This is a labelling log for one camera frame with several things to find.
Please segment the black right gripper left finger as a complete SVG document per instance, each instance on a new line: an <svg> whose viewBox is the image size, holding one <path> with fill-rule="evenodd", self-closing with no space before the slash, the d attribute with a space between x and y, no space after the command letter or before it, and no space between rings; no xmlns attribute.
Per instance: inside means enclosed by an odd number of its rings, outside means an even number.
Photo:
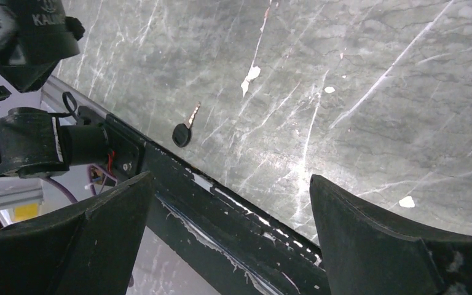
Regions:
<svg viewBox="0 0 472 295"><path fill-rule="evenodd" d="M153 177L0 230L0 294L125 294Z"/></svg>

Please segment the black padlock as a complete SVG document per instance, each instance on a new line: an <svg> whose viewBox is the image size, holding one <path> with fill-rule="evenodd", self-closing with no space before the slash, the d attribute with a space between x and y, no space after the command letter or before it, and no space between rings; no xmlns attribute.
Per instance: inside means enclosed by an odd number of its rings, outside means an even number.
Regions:
<svg viewBox="0 0 472 295"><path fill-rule="evenodd" d="M85 29L61 1L0 1L17 29L0 51L0 75L20 93L38 91L61 60L80 54Z"/></svg>

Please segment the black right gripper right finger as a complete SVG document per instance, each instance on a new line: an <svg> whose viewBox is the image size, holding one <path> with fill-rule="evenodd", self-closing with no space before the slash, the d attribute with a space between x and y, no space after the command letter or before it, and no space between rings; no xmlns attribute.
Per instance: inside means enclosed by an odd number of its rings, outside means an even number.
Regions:
<svg viewBox="0 0 472 295"><path fill-rule="evenodd" d="M472 294L472 235L404 218L320 175L309 192L333 294Z"/></svg>

